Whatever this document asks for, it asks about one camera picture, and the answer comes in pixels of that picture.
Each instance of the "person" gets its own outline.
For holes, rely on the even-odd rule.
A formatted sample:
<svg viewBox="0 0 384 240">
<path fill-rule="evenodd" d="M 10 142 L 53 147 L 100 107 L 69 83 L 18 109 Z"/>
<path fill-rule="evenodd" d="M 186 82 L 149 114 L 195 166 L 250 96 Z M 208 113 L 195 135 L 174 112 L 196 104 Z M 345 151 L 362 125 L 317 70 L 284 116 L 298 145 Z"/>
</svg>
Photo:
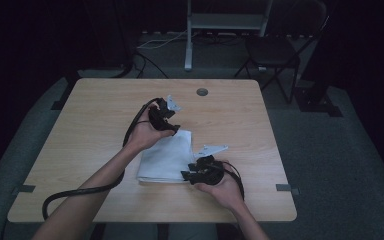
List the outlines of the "person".
<svg viewBox="0 0 384 240">
<path fill-rule="evenodd" d="M 148 112 L 149 109 L 140 116 L 127 144 L 80 188 L 92 188 L 114 182 L 142 150 L 152 147 L 161 138 L 174 134 L 172 130 L 155 130 L 149 122 Z M 218 203 L 233 213 L 246 239 L 268 239 L 243 201 L 237 183 L 229 174 L 225 174 L 215 186 L 204 183 L 194 186 L 212 195 Z M 109 191 L 66 198 L 39 227 L 33 239 L 81 239 Z"/>
</svg>

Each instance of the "chair seat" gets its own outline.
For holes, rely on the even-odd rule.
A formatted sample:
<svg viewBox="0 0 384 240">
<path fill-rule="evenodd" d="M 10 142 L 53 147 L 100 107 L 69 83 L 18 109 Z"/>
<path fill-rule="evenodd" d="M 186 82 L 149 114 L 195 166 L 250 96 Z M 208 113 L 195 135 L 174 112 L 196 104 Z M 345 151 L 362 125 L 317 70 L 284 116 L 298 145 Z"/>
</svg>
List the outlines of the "chair seat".
<svg viewBox="0 0 384 240">
<path fill-rule="evenodd" d="M 295 49 L 286 38 L 255 37 L 249 38 L 245 44 L 250 59 L 265 67 L 291 67 L 299 65 L 299 57 L 295 57 L 287 66 L 289 59 L 294 56 Z"/>
</svg>

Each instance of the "wooden table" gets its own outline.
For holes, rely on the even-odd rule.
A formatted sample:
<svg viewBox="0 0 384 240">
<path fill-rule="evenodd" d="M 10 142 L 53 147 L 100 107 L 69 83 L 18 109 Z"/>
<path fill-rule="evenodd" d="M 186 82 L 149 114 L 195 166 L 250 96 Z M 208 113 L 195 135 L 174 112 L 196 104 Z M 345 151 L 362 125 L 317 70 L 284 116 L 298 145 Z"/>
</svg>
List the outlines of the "wooden table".
<svg viewBox="0 0 384 240">
<path fill-rule="evenodd" d="M 198 96 L 199 88 L 208 90 Z M 296 218 L 279 151 L 260 88 L 254 80 L 216 79 L 81 79 L 43 146 L 8 219 L 43 221 L 43 201 L 53 193 L 78 188 L 121 148 L 124 134 L 139 109 L 155 97 L 172 95 L 183 109 L 169 122 L 192 132 L 193 151 L 227 144 L 218 153 L 241 173 L 245 201 L 257 221 Z M 95 222 L 234 222 L 230 212 L 189 183 L 140 183 L 139 154 L 126 169 Z M 61 203 L 56 200 L 49 213 Z"/>
</svg>

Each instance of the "folded cloth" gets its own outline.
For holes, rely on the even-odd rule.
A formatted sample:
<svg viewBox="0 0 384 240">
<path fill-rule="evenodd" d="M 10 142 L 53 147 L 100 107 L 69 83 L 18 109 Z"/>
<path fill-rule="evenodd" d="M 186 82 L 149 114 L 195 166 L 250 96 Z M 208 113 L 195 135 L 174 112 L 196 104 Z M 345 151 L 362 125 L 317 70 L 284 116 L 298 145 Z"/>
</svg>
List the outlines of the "folded cloth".
<svg viewBox="0 0 384 240">
<path fill-rule="evenodd" d="M 193 161 L 192 133 L 179 130 L 142 152 L 137 178 L 144 182 L 185 182 L 180 171 L 189 171 L 188 164 Z"/>
</svg>

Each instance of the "black base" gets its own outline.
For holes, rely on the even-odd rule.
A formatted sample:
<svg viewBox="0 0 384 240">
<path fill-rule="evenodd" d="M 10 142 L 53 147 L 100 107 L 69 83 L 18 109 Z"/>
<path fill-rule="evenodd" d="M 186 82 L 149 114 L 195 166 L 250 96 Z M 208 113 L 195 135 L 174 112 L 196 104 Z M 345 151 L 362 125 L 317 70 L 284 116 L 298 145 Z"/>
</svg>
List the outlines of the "black base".
<svg viewBox="0 0 384 240">
<path fill-rule="evenodd" d="M 327 94 L 319 103 L 311 102 L 307 95 L 308 88 L 295 88 L 294 95 L 301 112 L 326 112 L 331 117 L 343 117 L 341 110 L 332 104 Z"/>
</svg>

